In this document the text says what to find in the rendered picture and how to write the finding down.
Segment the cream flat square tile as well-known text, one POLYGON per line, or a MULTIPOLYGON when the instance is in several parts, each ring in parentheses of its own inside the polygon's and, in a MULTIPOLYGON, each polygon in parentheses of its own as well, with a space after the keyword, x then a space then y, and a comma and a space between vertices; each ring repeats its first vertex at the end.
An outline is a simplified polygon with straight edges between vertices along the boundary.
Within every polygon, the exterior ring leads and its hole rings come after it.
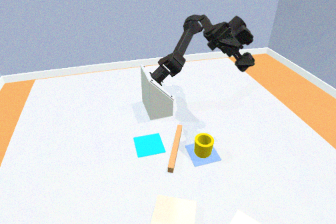
POLYGON ((260 224, 260 223, 238 209, 233 219, 231 220, 230 224, 260 224))

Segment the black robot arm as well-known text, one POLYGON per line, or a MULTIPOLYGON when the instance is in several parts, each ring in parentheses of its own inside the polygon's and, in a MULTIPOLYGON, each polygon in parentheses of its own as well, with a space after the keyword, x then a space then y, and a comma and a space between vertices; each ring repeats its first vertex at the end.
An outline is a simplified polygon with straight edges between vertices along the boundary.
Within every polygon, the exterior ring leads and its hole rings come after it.
MULTIPOLYGON (((211 36, 212 30, 218 27, 220 23, 212 25, 209 18, 203 15, 191 15, 186 18, 183 28, 184 32, 176 45, 174 51, 168 54, 166 57, 160 58, 158 64, 160 65, 153 73, 149 72, 151 77, 162 86, 161 82, 168 76, 174 77, 176 74, 181 72, 182 67, 184 66, 186 59, 183 57, 185 51, 190 44, 194 34, 201 32, 203 29, 203 36, 208 40, 207 46, 210 50, 214 50, 218 46, 217 42, 211 36), (198 23, 201 23, 201 25, 198 23), (166 68, 164 66, 166 66, 166 68)), ((245 22, 239 16, 234 16, 232 20, 228 23, 235 32, 235 37, 240 42, 243 48, 243 45, 249 45, 253 42, 253 35, 246 28, 245 22)))

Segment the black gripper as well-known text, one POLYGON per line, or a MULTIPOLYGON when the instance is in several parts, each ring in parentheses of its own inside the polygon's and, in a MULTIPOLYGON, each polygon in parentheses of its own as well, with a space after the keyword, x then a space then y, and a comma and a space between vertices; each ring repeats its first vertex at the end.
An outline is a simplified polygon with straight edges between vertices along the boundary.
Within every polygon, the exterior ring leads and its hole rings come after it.
POLYGON ((241 72, 244 72, 249 67, 254 66, 255 59, 252 54, 249 52, 245 52, 242 55, 240 54, 239 50, 242 45, 235 37, 235 32, 228 22, 221 22, 217 28, 212 30, 211 36, 217 42, 216 45, 224 54, 227 54, 228 57, 233 56, 236 59, 234 65, 241 72))

